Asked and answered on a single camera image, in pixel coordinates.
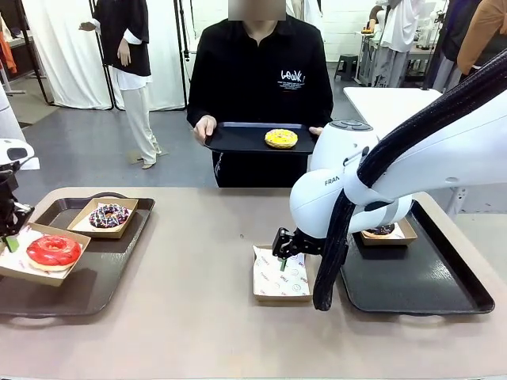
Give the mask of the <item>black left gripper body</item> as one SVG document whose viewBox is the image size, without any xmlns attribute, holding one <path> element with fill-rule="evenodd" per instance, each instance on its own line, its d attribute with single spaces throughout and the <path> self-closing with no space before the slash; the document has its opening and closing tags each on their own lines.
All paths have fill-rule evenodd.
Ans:
<svg viewBox="0 0 507 380">
<path fill-rule="evenodd" d="M 17 202 L 13 192 L 18 188 L 16 173 L 18 168 L 1 168 L 1 204 Z"/>
</svg>

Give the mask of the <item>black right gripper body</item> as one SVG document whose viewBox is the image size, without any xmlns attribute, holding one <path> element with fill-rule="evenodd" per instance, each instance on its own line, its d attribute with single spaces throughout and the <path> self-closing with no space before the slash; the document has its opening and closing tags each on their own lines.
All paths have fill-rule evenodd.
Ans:
<svg viewBox="0 0 507 380">
<path fill-rule="evenodd" d="M 325 245 L 325 238 L 312 237 L 302 231 L 295 232 L 295 250 L 297 253 L 321 256 L 324 253 Z"/>
</svg>

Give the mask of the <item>person's right hand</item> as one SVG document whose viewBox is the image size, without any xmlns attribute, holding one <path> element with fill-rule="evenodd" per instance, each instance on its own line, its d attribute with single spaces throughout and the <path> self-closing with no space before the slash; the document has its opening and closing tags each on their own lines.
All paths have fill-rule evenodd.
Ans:
<svg viewBox="0 0 507 380">
<path fill-rule="evenodd" d="M 202 116 L 193 128 L 194 137 L 197 142 L 204 145 L 206 139 L 213 135 L 216 126 L 217 121 L 213 116 Z"/>
</svg>

